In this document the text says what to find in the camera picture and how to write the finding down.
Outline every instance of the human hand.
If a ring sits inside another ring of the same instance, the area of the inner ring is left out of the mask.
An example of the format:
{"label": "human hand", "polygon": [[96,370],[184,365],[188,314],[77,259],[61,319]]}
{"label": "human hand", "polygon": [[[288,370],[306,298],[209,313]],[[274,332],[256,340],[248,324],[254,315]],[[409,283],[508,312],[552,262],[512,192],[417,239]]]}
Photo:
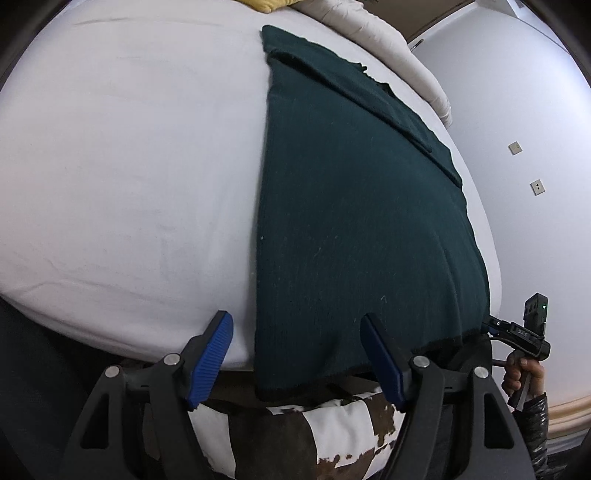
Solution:
{"label": "human hand", "polygon": [[501,384],[505,393],[511,396],[521,388],[520,380],[523,372],[531,373],[530,390],[527,400],[532,400],[544,393],[544,367],[537,360],[517,358],[515,351],[509,354],[505,364],[505,377]]}

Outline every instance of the white wall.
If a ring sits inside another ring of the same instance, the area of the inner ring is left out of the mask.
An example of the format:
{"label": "white wall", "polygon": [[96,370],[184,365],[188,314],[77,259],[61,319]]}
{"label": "white wall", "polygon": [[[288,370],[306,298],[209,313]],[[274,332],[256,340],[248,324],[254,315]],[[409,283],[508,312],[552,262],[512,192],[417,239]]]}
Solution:
{"label": "white wall", "polygon": [[[491,224],[501,318],[522,318],[536,291],[548,296],[550,403],[589,395],[591,89],[556,43],[496,11],[473,5],[424,38],[414,53],[450,98],[449,132]],[[546,192],[534,196],[537,179]]]}

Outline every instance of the beige baseboard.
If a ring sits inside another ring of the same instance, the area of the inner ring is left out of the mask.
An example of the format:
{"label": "beige baseboard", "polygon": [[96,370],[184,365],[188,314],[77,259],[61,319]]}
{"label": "beige baseboard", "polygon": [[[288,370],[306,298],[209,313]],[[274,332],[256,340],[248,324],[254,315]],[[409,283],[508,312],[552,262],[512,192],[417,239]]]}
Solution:
{"label": "beige baseboard", "polygon": [[591,427],[591,395],[549,408],[548,438],[557,438]]}

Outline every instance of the blue gripper pad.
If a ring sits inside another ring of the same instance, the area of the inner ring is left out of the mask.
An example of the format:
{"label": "blue gripper pad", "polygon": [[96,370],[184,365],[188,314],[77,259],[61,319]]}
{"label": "blue gripper pad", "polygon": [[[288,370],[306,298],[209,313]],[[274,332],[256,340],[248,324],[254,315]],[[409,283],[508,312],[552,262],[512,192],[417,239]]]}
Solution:
{"label": "blue gripper pad", "polygon": [[[214,322],[218,321],[219,323],[215,327]],[[218,312],[202,335],[203,337],[209,335],[209,340],[191,375],[191,387],[187,396],[191,408],[197,408],[197,405],[209,398],[213,383],[217,378],[228,347],[230,347],[233,334],[234,320],[232,315],[228,312]]]}
{"label": "blue gripper pad", "polygon": [[384,397],[390,403],[393,403],[397,410],[405,411],[408,401],[405,396],[405,387],[406,389],[409,388],[409,385],[405,385],[405,382],[409,383],[411,381],[408,364],[401,365],[402,368],[408,371],[408,375],[404,375],[394,358],[392,358],[383,338],[386,335],[384,328],[373,314],[367,314],[361,319],[359,333],[361,335],[361,344],[382,387]]}

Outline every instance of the black jacket sleeve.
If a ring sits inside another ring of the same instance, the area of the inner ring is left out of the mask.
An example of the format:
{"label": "black jacket sleeve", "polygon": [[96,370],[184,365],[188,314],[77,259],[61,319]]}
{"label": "black jacket sleeve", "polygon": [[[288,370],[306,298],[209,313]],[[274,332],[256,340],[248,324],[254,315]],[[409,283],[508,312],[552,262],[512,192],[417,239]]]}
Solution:
{"label": "black jacket sleeve", "polygon": [[515,410],[513,416],[530,453],[535,474],[539,476],[547,464],[548,398],[546,394],[526,402],[523,411]]}

